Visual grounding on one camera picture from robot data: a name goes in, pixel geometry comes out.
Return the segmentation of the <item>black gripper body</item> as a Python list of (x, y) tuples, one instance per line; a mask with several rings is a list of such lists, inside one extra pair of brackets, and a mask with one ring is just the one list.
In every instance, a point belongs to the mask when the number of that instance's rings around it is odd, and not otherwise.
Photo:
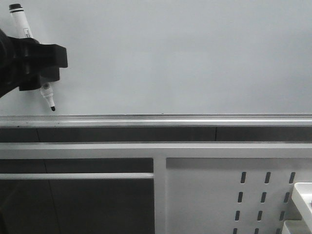
[(23, 49), (38, 43), (35, 39), (19, 39), (0, 32), (0, 96), (8, 94), (16, 88), (29, 91), (40, 88), (38, 73), (26, 74), (23, 71), (25, 62)]

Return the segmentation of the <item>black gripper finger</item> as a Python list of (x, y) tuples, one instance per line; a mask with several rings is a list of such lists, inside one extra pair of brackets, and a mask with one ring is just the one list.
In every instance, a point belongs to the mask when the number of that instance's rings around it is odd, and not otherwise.
[(25, 47), (24, 62), (30, 66), (31, 73), (48, 68), (67, 68), (67, 50), (57, 44), (30, 43)]
[(28, 78), (25, 82), (22, 83), (22, 85), (19, 86), (19, 91), (36, 90), (46, 83), (56, 82), (59, 81), (59, 79), (59, 68), (49, 67)]

